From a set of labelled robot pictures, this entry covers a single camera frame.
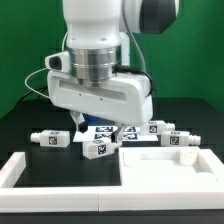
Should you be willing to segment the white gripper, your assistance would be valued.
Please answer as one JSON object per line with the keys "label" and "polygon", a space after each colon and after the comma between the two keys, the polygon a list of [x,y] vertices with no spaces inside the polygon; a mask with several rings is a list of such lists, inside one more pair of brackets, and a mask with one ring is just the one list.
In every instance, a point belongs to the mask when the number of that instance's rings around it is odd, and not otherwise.
{"label": "white gripper", "polygon": [[56,71],[48,73],[47,81],[51,102],[71,111],[77,131],[88,130],[82,113],[118,122],[111,134],[111,141],[118,146],[127,125],[141,126],[153,116],[150,83],[143,75],[118,73],[105,80],[101,88],[85,87],[75,77]]}

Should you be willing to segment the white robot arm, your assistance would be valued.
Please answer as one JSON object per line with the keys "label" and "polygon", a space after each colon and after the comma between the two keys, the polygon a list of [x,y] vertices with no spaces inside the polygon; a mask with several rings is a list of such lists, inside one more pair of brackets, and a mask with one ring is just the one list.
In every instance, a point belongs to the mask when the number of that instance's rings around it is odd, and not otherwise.
{"label": "white robot arm", "polygon": [[153,116],[153,79],[145,68],[126,65],[121,34],[164,32],[176,19],[179,0],[62,0],[66,49],[45,59],[51,102],[68,109],[78,131],[85,114],[113,121],[112,140],[126,126]]}

